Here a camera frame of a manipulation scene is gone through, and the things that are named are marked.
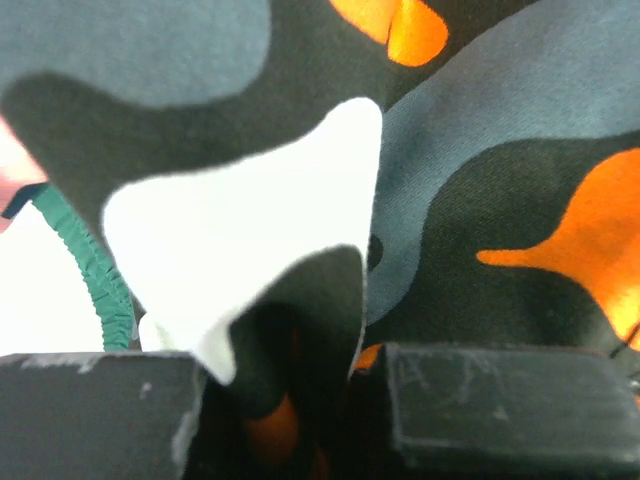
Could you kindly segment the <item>black orange grey camouflage cloth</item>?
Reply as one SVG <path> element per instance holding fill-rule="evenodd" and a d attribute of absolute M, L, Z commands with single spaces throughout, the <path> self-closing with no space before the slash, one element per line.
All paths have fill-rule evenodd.
<path fill-rule="evenodd" d="M 639 409 L 635 1 L 5 1 L 1 118 L 205 373 L 180 479 L 417 473 L 390 344 L 608 358 Z"/>

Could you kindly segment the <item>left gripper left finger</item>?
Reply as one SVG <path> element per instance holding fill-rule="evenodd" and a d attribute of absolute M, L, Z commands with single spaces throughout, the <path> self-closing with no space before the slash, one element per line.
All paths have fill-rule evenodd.
<path fill-rule="evenodd" d="M 1 476 L 180 479 L 205 384 L 180 353 L 6 356 Z"/>

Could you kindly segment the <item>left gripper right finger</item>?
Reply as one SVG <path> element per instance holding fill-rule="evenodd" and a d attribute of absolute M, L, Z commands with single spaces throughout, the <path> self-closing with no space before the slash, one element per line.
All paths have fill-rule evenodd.
<path fill-rule="evenodd" d="M 606 357 L 390 344 L 385 380 L 389 446 L 411 472 L 639 472 L 639 409 Z"/>

